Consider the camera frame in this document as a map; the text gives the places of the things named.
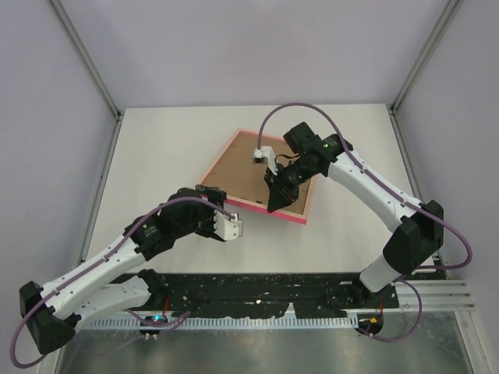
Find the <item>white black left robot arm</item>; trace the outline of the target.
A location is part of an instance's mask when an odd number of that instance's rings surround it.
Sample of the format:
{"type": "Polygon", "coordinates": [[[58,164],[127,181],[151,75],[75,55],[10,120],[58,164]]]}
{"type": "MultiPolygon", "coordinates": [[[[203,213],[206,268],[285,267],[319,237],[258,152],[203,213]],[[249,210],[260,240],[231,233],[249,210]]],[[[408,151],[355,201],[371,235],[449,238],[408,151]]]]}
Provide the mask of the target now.
{"type": "Polygon", "coordinates": [[[187,235],[218,242],[242,236],[237,213],[225,209],[225,192],[198,185],[182,188],[168,201],[137,217],[96,256],[54,280],[28,281],[19,289],[20,325],[12,337],[10,354],[16,353],[20,332],[27,328],[42,356],[68,344],[93,321],[113,312],[146,306],[161,308],[168,289],[152,269],[141,270],[121,284],[113,281],[142,266],[187,235]]]}

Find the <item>pink picture frame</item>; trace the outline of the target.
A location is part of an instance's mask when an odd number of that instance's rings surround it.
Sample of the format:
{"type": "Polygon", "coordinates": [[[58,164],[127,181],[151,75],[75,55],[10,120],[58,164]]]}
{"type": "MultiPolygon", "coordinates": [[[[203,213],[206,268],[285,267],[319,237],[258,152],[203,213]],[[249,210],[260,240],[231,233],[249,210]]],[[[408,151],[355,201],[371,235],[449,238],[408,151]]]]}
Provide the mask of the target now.
{"type": "Polygon", "coordinates": [[[228,141],[216,161],[200,180],[201,185],[217,187],[227,194],[225,202],[277,219],[306,224],[314,194],[312,179],[301,185],[299,198],[291,206],[273,213],[267,211],[269,190],[264,181],[266,164],[253,162],[257,132],[240,129],[228,141]]]}

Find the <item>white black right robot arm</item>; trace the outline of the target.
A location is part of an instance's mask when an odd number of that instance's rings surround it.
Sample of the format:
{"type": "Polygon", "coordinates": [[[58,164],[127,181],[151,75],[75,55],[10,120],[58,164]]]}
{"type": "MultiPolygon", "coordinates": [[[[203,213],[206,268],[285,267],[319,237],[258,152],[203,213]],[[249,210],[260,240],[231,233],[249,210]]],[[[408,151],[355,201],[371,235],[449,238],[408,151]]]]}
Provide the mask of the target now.
{"type": "Polygon", "coordinates": [[[358,305],[372,306],[384,288],[412,273],[443,245],[442,206],[435,201],[422,203],[386,182],[337,134],[322,139],[301,122],[284,140],[294,153],[287,165],[276,162],[270,147],[254,153],[267,161],[268,212],[291,206],[299,198],[300,186],[322,174],[347,188],[391,232],[382,253],[352,282],[352,297],[358,305]]]}

